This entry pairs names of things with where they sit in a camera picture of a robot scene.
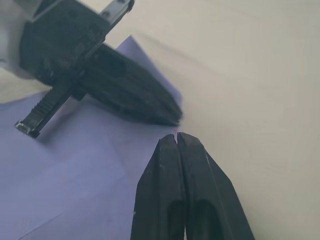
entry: metal connector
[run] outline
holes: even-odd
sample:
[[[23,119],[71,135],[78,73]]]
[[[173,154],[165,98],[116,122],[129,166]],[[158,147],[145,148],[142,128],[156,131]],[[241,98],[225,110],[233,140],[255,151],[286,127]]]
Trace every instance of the metal connector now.
[[[134,0],[113,0],[100,15],[109,22],[113,28],[123,16],[130,12],[135,1]]]

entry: black plastic part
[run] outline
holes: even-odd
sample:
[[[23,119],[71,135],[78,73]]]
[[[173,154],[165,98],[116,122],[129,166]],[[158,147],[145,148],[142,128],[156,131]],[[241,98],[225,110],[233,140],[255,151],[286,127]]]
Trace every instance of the black plastic part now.
[[[200,140],[178,133],[187,192],[188,240],[254,240],[237,193]]]
[[[78,76],[104,42],[110,24],[76,0],[64,0],[37,21],[26,23],[20,66],[44,84],[63,74]]]
[[[168,137],[170,137],[170,141],[165,141],[165,149],[177,147],[176,157],[169,158],[165,154],[158,154],[162,147],[161,143]],[[179,179],[177,177],[160,178],[154,172],[150,173],[152,177],[145,177],[146,171],[148,172],[150,169],[150,164],[155,165],[156,169],[160,169],[156,163],[162,159],[170,159],[170,161],[161,162],[163,169],[168,170],[172,166],[181,166],[179,168],[173,167],[170,170],[170,174],[179,176]],[[184,186],[181,202],[185,204],[183,208],[185,213],[181,213],[180,216],[184,218],[179,218],[177,221],[185,225],[188,240],[255,239],[231,181],[207,153],[198,138],[180,132],[177,135],[176,144],[172,135],[164,137],[159,141],[149,165],[139,181],[136,192],[132,221],[132,232],[135,233],[135,238],[131,236],[131,240],[171,239],[166,235],[157,237],[158,229],[166,222],[161,222],[161,219],[155,221],[158,216],[152,214],[150,208],[146,208],[146,206],[152,206],[158,211],[167,208],[171,203],[165,202],[163,205],[157,197],[170,199],[170,196],[175,196],[176,190],[172,187],[175,185]],[[163,184],[163,182],[168,181],[170,181],[170,185],[164,189],[162,186],[167,186],[167,184]],[[144,197],[148,196],[149,192],[156,192],[158,195]]]
[[[129,121],[177,126],[182,117],[172,95],[149,72],[104,44],[88,61],[80,85]]]
[[[43,2],[42,7],[50,3]],[[123,15],[133,4],[132,0]],[[42,83],[54,86],[52,91],[68,93],[78,101],[89,94],[123,119],[177,126],[182,112],[171,94],[142,67],[103,44],[113,26],[76,0],[61,1],[25,25],[20,66]],[[46,111],[42,111],[48,102],[44,99],[16,127],[36,138],[67,95],[55,95],[50,99],[55,107]]]
[[[138,183],[131,240],[183,240],[185,192],[173,135],[162,138]]]
[[[74,86],[71,81],[60,79],[31,110],[29,115],[15,124],[15,127],[24,134],[36,138],[40,134],[40,130],[68,100],[73,93],[73,89]]]

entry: white plastic housing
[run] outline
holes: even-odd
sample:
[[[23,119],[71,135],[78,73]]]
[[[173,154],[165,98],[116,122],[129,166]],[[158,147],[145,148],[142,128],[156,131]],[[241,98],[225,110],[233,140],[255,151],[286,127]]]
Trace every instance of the white plastic housing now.
[[[12,0],[0,0],[0,67],[20,78],[31,79],[19,66],[19,45],[26,21]]]

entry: white table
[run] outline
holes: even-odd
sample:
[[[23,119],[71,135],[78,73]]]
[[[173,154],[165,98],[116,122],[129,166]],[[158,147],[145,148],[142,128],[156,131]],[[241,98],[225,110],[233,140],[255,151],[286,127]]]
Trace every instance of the white table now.
[[[257,240],[320,239],[319,25],[315,0],[137,0],[107,37],[134,34],[181,91],[181,130],[229,176]],[[44,89],[0,78],[1,102]]]

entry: purple paper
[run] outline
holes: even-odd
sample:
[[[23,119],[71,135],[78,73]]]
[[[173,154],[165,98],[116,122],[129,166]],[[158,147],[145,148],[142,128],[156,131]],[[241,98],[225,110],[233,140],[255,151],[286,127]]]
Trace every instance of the purple paper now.
[[[179,92],[132,37],[118,51]],[[131,123],[69,99],[35,140],[14,128],[42,93],[0,105],[0,240],[130,239],[137,183],[174,128]]]

